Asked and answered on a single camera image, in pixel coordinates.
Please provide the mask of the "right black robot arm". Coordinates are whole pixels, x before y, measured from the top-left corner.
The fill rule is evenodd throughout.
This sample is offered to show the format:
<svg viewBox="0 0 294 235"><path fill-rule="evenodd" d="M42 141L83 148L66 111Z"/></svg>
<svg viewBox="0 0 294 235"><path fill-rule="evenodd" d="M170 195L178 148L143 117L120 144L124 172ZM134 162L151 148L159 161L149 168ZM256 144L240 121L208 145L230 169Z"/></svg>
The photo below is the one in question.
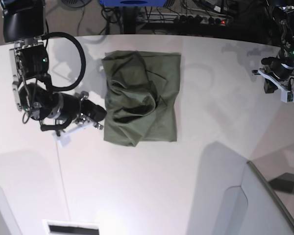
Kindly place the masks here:
<svg viewBox="0 0 294 235"><path fill-rule="evenodd" d="M18 111L24 112L22 122L30 119L40 123L42 132L53 131L61 146L70 142L70 135L93 126L102 130L106 110L89 100L82 91L71 95L86 71L86 56L80 42L65 32L50 32L43 0L1 0L3 37L13 43L9 50L12 69L12 90ZM47 52L50 38L65 38L76 47L81 68L77 79L69 86L53 85L49 73Z"/></svg>

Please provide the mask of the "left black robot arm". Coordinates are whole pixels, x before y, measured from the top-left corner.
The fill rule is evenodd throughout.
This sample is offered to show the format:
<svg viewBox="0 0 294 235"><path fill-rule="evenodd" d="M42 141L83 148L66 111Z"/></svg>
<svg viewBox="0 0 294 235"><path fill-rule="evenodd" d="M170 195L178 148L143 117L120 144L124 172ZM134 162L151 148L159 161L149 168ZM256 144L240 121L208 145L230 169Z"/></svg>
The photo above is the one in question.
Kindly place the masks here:
<svg viewBox="0 0 294 235"><path fill-rule="evenodd" d="M280 50L275 57L263 58L252 74L264 78L265 93L280 90L282 102L294 102L294 0L268 0L267 6L280 30Z"/></svg>

